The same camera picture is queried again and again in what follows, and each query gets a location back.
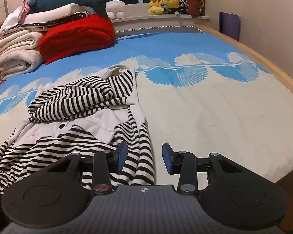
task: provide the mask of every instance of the folded towel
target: folded towel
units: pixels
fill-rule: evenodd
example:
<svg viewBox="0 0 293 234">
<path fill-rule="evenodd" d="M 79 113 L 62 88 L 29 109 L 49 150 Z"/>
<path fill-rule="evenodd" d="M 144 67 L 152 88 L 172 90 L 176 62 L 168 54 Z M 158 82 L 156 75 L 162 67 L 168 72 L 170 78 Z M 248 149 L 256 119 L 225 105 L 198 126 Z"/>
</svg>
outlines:
<svg viewBox="0 0 293 234">
<path fill-rule="evenodd" d="M 48 31 L 39 40 L 39 51 L 47 65 L 72 54 L 103 49 L 114 43 L 111 20 L 94 14 Z"/>
<path fill-rule="evenodd" d="M 29 73 L 43 63 L 37 49 L 15 50 L 0 57 L 0 71 L 2 80 L 8 77 Z"/>
<path fill-rule="evenodd" d="M 43 36 L 40 32 L 24 30 L 0 40 L 0 57 L 21 49 L 33 49 L 38 46 L 38 40 Z"/>
</svg>

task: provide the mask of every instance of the white plush toy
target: white plush toy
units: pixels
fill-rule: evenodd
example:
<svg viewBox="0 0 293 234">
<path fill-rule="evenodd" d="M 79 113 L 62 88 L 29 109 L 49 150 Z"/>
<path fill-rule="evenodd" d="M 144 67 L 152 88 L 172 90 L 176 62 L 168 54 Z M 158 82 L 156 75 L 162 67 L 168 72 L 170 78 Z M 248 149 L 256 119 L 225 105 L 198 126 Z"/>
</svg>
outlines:
<svg viewBox="0 0 293 234">
<path fill-rule="evenodd" d="M 124 18 L 125 3 L 119 0 L 113 0 L 105 4 L 105 9 L 108 17 L 112 20 L 114 18 Z"/>
</svg>

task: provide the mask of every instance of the red blanket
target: red blanket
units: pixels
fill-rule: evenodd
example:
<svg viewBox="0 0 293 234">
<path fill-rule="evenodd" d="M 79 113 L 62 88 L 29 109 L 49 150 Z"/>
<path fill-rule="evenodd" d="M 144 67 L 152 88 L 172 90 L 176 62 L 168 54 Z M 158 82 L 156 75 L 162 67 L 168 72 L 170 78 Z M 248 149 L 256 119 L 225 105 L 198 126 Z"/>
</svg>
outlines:
<svg viewBox="0 0 293 234">
<path fill-rule="evenodd" d="M 49 30 L 39 41 L 39 51 L 47 65 L 73 54 L 111 46 L 115 39 L 112 22 L 94 14 Z"/>
</svg>

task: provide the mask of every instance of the black round pad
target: black round pad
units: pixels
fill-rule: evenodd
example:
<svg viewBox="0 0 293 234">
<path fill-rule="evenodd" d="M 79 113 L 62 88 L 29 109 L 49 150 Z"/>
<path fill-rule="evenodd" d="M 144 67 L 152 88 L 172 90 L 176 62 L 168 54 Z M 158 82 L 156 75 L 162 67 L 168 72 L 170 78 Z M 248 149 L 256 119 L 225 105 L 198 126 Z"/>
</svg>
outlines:
<svg viewBox="0 0 293 234">
<path fill-rule="evenodd" d="M 62 173 L 20 180 L 2 195 L 4 213 L 13 222 L 28 228 L 50 228 L 65 224 L 85 209 L 86 190 Z"/>
<path fill-rule="evenodd" d="M 287 209 L 286 195 L 272 182 L 255 176 L 213 181 L 201 194 L 205 212 L 223 225 L 254 230 L 275 225 Z"/>
</svg>

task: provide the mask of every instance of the silver bolt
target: silver bolt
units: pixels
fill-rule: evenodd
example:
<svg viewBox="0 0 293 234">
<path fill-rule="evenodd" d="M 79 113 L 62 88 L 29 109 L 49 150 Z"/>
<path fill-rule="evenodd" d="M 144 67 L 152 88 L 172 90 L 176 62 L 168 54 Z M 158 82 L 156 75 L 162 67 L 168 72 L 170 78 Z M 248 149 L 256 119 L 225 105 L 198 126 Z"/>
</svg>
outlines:
<svg viewBox="0 0 293 234">
<path fill-rule="evenodd" d="M 106 192 L 107 190 L 110 189 L 110 186 L 107 184 L 97 184 L 93 187 L 94 190 L 97 192 Z"/>
<path fill-rule="evenodd" d="M 193 192 L 195 190 L 195 186 L 191 184 L 183 184 L 180 189 L 183 192 Z"/>
</svg>

